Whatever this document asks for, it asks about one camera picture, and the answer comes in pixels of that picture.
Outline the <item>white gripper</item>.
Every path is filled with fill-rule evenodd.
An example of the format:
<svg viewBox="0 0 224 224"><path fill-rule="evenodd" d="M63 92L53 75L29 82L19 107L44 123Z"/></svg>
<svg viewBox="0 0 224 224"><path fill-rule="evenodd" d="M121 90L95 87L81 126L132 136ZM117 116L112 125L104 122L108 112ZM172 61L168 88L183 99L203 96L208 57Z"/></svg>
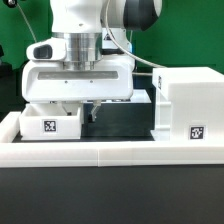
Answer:
<svg viewBox="0 0 224 224"><path fill-rule="evenodd" d="M67 70L63 39L50 38L30 45L29 62L22 73L22 96L28 102L129 99L133 94L134 60L129 56L105 55L91 70ZM62 102L57 105L72 116ZM88 121L94 123L101 107L93 102Z"/></svg>

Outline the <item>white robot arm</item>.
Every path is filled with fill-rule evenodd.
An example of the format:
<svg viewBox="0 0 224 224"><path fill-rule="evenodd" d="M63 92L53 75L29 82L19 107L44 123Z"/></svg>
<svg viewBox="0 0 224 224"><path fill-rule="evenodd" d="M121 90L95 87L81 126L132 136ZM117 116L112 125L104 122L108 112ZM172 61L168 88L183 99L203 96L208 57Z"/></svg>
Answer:
<svg viewBox="0 0 224 224"><path fill-rule="evenodd" d="M128 30L158 20L162 0L50 0L52 37L30 45L22 74L28 105L67 109L90 101L128 100L138 58Z"/></svg>

